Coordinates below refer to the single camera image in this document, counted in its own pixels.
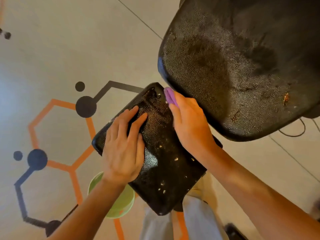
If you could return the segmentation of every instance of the purple cloth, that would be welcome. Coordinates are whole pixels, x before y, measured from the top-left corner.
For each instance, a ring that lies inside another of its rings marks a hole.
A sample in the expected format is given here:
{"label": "purple cloth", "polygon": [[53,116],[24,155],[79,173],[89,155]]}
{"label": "purple cloth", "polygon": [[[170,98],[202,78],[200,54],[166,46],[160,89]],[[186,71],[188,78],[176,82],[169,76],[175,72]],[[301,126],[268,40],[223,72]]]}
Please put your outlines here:
{"label": "purple cloth", "polygon": [[172,90],[172,88],[166,87],[164,89],[164,95],[165,95],[165,98],[166,98],[168,104],[174,104],[175,106],[177,106],[179,108],[177,101],[176,101],[176,98],[174,96],[174,91]]}

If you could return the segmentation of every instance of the left hand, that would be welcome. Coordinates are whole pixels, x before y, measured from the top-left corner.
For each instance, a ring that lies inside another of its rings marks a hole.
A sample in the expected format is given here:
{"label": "left hand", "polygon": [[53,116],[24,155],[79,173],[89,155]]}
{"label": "left hand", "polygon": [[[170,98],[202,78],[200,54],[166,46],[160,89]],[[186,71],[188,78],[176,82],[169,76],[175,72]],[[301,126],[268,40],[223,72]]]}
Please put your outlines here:
{"label": "left hand", "polygon": [[127,136],[128,123],[138,112],[138,106],[126,109],[115,118],[106,133],[106,142],[102,158],[104,164],[103,179],[116,185],[125,186],[135,180],[144,162],[145,145],[139,129],[146,121],[144,113],[131,125]]}

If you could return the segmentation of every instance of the forearm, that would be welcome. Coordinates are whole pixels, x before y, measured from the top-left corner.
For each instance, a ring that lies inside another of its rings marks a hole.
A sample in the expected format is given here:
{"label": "forearm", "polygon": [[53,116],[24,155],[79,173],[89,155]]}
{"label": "forearm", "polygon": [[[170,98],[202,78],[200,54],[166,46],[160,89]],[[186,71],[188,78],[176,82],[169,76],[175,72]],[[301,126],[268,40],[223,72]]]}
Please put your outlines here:
{"label": "forearm", "polygon": [[198,159],[237,201],[266,240],[320,239],[320,224],[220,148]]}
{"label": "forearm", "polygon": [[50,240],[91,240],[124,186],[100,181],[86,200],[49,237]]}

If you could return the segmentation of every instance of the green bucket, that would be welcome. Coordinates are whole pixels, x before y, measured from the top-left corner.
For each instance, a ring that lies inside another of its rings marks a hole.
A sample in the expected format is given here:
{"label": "green bucket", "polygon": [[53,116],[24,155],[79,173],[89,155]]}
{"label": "green bucket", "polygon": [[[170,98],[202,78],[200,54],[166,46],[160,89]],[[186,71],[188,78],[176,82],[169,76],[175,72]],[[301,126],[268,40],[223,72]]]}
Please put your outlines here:
{"label": "green bucket", "polygon": [[[102,179],[103,172],[98,173],[90,182],[89,188],[88,188],[88,194],[93,190],[93,188],[97,185],[98,182]],[[106,218],[110,219],[116,219],[124,216],[129,212],[131,207],[134,205],[134,198],[135,193],[134,190],[127,184],[120,194],[120,196],[117,198],[117,200],[114,202],[113,206],[109,210],[108,214],[106,215]]]}

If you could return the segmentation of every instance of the leg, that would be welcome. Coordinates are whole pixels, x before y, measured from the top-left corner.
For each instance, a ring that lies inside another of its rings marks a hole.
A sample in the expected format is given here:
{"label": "leg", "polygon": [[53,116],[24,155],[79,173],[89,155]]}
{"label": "leg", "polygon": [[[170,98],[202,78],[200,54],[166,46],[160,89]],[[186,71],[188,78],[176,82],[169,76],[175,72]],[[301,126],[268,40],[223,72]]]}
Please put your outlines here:
{"label": "leg", "polygon": [[228,240],[211,207],[202,200],[186,195],[182,202],[189,240]]}
{"label": "leg", "polygon": [[140,240],[174,240],[171,213],[158,216],[148,207],[143,220]]}

